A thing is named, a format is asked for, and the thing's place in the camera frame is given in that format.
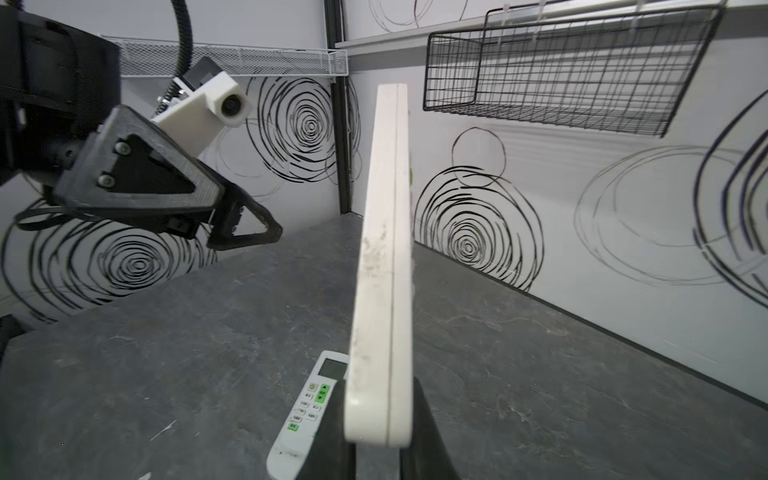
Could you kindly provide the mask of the white remote with batteries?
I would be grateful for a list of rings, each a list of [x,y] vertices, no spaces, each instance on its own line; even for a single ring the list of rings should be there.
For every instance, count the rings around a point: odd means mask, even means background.
[[[413,430],[408,89],[377,90],[344,400],[347,441],[406,448]]]

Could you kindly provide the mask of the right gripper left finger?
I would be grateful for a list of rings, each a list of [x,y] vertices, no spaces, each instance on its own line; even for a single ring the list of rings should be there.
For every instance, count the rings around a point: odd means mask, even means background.
[[[316,436],[297,480],[348,480],[356,478],[356,446],[345,439],[346,381],[334,385]]]

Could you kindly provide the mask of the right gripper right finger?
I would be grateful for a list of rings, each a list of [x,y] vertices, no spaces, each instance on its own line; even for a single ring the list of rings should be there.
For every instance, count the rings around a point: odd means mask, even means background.
[[[400,450],[399,473],[404,480],[459,479],[418,378],[413,379],[411,443]]]

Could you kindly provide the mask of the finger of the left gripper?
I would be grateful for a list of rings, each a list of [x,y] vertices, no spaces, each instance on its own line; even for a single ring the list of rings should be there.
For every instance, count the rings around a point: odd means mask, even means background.
[[[221,201],[209,221],[207,247],[228,251],[278,242],[282,226],[272,213],[236,184],[224,181]]]

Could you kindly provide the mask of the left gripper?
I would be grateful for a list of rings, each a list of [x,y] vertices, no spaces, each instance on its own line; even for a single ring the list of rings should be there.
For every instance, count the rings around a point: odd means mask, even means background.
[[[181,77],[196,62],[188,10],[178,5],[174,14]],[[185,96],[172,81],[156,115]],[[2,7],[1,178],[25,173],[43,188],[42,205],[18,213],[17,227],[104,219],[155,233],[210,228],[226,180],[153,118],[122,102],[114,43],[20,5]]]

